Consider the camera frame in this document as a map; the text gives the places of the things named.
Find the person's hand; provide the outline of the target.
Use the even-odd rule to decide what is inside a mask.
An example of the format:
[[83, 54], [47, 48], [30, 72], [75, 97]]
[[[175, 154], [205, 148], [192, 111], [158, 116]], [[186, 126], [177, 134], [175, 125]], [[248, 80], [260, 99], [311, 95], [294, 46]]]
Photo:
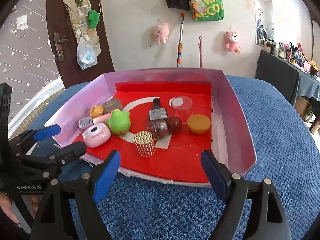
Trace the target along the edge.
[[[39, 208], [39, 204], [41, 202], [42, 196], [41, 195], [27, 195], [30, 198], [31, 205], [33, 207], [33, 211], [31, 213], [32, 217], [35, 218], [36, 213]], [[1, 192], [1, 209], [4, 214], [19, 228], [21, 228], [20, 221], [14, 215], [12, 211], [12, 200], [8, 194]]]

